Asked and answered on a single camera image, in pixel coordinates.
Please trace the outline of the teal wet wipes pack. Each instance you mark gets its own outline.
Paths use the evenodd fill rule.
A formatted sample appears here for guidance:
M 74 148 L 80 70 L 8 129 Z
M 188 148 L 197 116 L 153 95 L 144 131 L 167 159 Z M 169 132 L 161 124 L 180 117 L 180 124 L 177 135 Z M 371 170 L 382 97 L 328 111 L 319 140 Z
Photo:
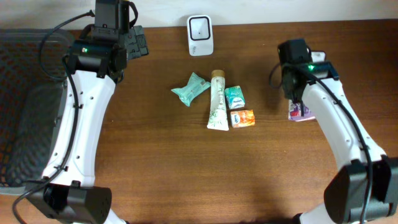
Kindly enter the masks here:
M 173 93 L 178 95 L 181 102 L 187 107 L 191 102 L 205 90 L 209 89 L 211 83 L 199 77 L 196 73 L 192 73 L 186 86 L 171 89 Z

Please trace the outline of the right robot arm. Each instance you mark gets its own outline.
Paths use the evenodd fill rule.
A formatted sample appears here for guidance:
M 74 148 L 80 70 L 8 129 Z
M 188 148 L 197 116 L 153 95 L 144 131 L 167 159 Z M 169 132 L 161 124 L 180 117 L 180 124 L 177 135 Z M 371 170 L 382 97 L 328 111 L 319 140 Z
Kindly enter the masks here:
M 367 223 L 393 216 L 397 159 L 388 157 L 365 130 L 332 63 L 314 61 L 304 39 L 287 40 L 277 51 L 285 97 L 315 115 L 338 168 L 323 203 L 296 214 L 294 223 Z

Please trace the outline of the red purple tissue pack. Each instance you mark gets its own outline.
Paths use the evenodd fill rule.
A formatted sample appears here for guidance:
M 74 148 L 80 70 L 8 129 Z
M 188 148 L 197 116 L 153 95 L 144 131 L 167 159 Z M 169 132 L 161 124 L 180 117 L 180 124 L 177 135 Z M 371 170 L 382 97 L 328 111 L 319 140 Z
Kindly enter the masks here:
M 305 105 L 301 106 L 300 103 L 289 100 L 288 119 L 296 122 L 309 121 L 315 119 L 315 115 Z

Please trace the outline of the white cream tube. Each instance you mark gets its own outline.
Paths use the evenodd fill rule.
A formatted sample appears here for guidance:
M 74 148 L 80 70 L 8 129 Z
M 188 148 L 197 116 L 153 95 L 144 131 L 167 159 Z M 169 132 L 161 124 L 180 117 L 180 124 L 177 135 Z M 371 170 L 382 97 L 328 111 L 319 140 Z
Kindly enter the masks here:
M 229 130 L 224 89 L 225 72 L 223 70 L 213 70 L 211 73 L 211 100 L 210 115 L 207 124 L 208 129 L 219 131 Z

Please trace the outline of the green small tissue pack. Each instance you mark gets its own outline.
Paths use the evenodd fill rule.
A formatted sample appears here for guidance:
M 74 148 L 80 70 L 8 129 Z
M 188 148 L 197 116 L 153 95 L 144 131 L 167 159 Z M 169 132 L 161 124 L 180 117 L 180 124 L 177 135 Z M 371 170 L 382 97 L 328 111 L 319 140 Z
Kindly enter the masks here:
M 244 108 L 245 99 L 240 86 L 226 88 L 224 93 L 228 102 L 229 109 L 234 110 L 238 108 Z

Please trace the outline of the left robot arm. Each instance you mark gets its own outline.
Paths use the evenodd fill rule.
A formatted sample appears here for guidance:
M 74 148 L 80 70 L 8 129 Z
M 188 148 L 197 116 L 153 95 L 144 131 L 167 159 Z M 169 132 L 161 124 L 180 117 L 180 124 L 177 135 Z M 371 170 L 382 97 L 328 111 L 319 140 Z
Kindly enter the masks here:
M 62 223 L 121 223 L 112 192 L 95 185 L 104 115 L 130 60 L 149 53 L 132 1 L 97 1 L 86 26 L 62 57 L 67 90 L 53 153 L 21 199 Z

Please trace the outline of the orange small tissue pack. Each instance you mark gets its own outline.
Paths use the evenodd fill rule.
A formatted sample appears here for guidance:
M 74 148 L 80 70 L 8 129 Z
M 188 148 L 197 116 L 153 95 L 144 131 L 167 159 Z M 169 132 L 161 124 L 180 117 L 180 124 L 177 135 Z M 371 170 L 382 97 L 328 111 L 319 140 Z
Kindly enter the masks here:
M 231 125 L 233 128 L 244 128 L 255 125 L 255 115 L 253 110 L 232 111 Z

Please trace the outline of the grey plastic basket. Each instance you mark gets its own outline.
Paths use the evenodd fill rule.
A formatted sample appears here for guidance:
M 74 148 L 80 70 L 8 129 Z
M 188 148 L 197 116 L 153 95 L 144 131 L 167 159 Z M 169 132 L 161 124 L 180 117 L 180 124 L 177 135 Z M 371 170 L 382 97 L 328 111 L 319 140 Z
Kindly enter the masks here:
M 1 30 L 1 194 L 38 180 L 58 135 L 67 81 L 62 57 L 75 40 L 58 30 Z

